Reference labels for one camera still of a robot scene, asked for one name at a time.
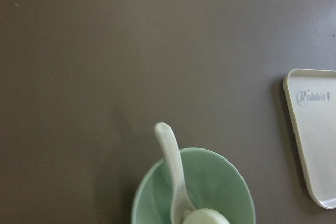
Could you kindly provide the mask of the white ceramic spoon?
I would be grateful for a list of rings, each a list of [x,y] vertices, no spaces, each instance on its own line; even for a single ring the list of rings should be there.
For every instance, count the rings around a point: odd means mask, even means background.
[[[159,122],[154,133],[166,160],[172,181],[171,223],[183,223],[188,214],[195,210],[186,189],[180,149],[171,127]]]

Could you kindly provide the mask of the mint green bowl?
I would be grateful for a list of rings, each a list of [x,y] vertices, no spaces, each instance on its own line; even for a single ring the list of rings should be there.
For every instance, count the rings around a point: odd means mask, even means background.
[[[203,148],[185,148],[180,153],[187,193],[195,208],[214,209],[230,223],[256,223],[251,193],[232,163]],[[165,159],[161,159],[140,182],[131,223],[170,223],[171,201],[170,172]]]

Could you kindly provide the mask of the cream rabbit print tray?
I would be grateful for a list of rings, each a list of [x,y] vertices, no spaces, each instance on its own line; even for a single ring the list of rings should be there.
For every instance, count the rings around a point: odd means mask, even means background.
[[[293,69],[283,88],[309,195],[335,209],[335,71]]]

